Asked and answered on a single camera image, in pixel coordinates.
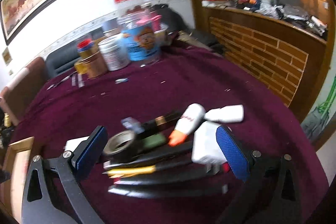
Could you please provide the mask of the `large white charger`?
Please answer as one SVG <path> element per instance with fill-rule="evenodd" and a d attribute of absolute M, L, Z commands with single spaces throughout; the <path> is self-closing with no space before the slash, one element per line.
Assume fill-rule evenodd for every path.
<path fill-rule="evenodd" d="M 74 152 L 74 150 L 78 147 L 78 145 L 86 141 L 89 138 L 89 136 L 85 136 L 82 138 L 76 138 L 76 139 L 70 139 L 66 141 L 66 145 L 64 146 L 64 151 L 71 151 Z"/>

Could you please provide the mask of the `small white charger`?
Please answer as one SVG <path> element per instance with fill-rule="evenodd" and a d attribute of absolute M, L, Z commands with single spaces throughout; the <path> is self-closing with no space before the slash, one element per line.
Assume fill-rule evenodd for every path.
<path fill-rule="evenodd" d="M 191 154 L 193 163 L 221 165 L 227 162 L 216 139 L 216 133 L 219 127 L 220 124 L 206 121 L 194 132 L 193 150 Z"/>

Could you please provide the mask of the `black marker white cap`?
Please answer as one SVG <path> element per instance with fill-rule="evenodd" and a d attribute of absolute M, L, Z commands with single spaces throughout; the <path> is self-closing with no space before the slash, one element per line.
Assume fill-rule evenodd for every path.
<path fill-rule="evenodd" d="M 103 168 L 104 170 L 111 170 L 115 168 L 138 168 L 147 165 L 153 165 L 163 160 L 169 160 L 175 157 L 186 155 L 191 152 L 192 149 L 193 141 L 188 141 L 175 147 L 164 146 L 156 149 L 155 151 L 137 156 L 128 162 L 108 160 L 103 163 Z"/>

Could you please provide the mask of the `black tape roll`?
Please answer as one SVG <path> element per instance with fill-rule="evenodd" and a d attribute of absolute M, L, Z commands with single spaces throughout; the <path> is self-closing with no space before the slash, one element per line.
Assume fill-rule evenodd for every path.
<path fill-rule="evenodd" d="M 137 151 L 136 137 L 132 130 L 122 131 L 108 140 L 102 154 L 115 158 L 131 157 Z"/>

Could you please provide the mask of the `yellow utility knife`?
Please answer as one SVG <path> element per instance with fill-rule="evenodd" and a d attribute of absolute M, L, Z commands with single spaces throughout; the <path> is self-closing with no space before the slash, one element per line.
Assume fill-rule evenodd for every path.
<path fill-rule="evenodd" d="M 167 169 L 177 168 L 180 166 L 189 165 L 191 163 L 191 160 L 160 162 L 155 165 L 143 166 L 138 168 L 111 169 L 104 172 L 103 174 L 107 174 L 111 178 L 132 177 L 140 174 L 151 174 Z"/>

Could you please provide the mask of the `white orange glue bottle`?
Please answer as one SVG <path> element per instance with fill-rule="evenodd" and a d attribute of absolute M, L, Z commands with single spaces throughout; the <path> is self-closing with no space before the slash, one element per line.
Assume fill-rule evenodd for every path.
<path fill-rule="evenodd" d="M 173 132 L 169 136 L 168 145 L 174 147 L 182 144 L 186 138 L 197 128 L 204 118 L 205 109 L 198 103 L 193 103 L 187 107 L 181 118 L 177 121 Z"/>

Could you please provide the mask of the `green lighter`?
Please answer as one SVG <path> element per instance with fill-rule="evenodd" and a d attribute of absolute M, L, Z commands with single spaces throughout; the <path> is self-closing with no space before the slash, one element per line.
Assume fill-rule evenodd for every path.
<path fill-rule="evenodd" d="M 142 140 L 142 150 L 149 151 L 166 144 L 166 137 L 162 133 L 151 135 Z"/>

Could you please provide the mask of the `black marker red cap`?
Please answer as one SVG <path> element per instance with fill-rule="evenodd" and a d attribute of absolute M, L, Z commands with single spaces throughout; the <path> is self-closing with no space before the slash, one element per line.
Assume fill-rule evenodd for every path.
<path fill-rule="evenodd" d="M 185 170 L 162 171 L 152 174 L 138 174 L 131 177 L 114 178 L 116 185 L 150 186 L 161 184 L 174 184 L 193 180 L 200 180 L 227 173 L 231 170 L 230 165 L 225 162 L 222 165 L 213 165 L 210 169 L 206 167 L 188 168 Z"/>

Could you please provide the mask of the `black marker grey cap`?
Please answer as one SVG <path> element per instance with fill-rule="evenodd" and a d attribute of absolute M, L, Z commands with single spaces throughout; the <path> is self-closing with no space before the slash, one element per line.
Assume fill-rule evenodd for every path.
<path fill-rule="evenodd" d="M 175 198 L 175 197 L 202 197 L 217 194 L 226 194 L 228 185 L 216 185 L 206 188 L 151 188 L 130 185 L 112 185 L 108 192 L 120 196 L 157 199 L 157 198 Z"/>

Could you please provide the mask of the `cardboard box tray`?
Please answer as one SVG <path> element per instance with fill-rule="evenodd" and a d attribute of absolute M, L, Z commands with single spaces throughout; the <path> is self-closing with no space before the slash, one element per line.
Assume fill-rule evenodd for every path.
<path fill-rule="evenodd" d="M 1 184 L 1 202 L 17 223 L 22 222 L 23 191 L 33 144 L 34 137 L 10 144 L 3 165 L 10 178 Z"/>

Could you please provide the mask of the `black silver pen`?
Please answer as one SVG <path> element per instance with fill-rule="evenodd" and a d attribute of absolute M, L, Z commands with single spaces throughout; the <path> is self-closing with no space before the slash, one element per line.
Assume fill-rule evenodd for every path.
<path fill-rule="evenodd" d="M 63 82 L 65 82 L 66 80 L 70 79 L 72 76 L 74 76 L 76 74 L 76 72 L 71 73 L 70 75 L 64 77 L 64 79 L 62 79 L 61 81 L 59 81 L 58 83 L 56 83 L 53 88 L 56 88 L 57 86 L 61 85 Z"/>

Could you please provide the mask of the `wooden brick-pattern counter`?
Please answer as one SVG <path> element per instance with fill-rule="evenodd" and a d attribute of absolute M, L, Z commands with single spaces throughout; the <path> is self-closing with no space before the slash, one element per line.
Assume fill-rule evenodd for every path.
<path fill-rule="evenodd" d="M 191 3 L 196 28 L 215 35 L 229 61 L 261 81 L 303 121 L 326 79 L 333 40 L 254 12 Z"/>

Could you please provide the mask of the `white pen on table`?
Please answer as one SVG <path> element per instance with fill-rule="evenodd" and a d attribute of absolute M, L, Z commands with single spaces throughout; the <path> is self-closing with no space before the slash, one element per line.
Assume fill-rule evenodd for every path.
<path fill-rule="evenodd" d="M 82 88 L 85 84 L 81 74 L 77 75 L 78 88 Z"/>

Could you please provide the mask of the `white plastic tub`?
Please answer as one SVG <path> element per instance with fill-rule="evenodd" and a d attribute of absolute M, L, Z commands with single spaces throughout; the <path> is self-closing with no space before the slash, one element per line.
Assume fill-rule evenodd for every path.
<path fill-rule="evenodd" d="M 98 48 L 108 71 L 118 71 L 129 65 L 130 60 L 122 43 L 121 34 L 103 39 L 98 43 Z"/>

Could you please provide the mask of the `blue label snack jar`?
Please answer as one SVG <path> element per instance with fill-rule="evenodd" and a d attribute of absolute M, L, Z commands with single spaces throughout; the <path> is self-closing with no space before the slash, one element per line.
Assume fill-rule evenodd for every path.
<path fill-rule="evenodd" d="M 123 15 L 117 23 L 121 28 L 121 42 L 131 62 L 148 65 L 159 60 L 159 45 L 147 11 Z"/>

